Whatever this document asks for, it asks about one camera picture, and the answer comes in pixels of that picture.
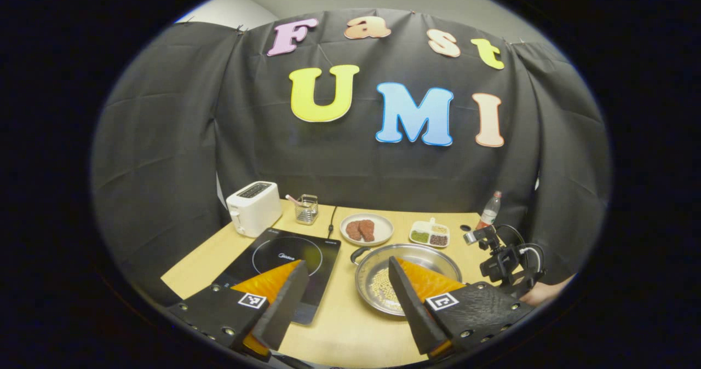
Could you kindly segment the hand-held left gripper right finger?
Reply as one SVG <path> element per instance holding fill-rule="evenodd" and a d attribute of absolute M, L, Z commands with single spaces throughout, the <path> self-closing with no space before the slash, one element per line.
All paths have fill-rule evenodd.
<path fill-rule="evenodd" d="M 535 309 L 487 282 L 461 284 L 396 256 L 388 274 L 417 349 L 431 361 L 483 350 Z"/>

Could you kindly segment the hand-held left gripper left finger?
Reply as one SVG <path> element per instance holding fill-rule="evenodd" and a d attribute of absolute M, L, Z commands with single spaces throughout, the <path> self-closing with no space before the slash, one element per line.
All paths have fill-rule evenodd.
<path fill-rule="evenodd" d="M 214 282 L 167 311 L 226 349 L 268 359 L 282 344 L 308 282 L 306 260 L 294 260 L 235 286 Z"/>

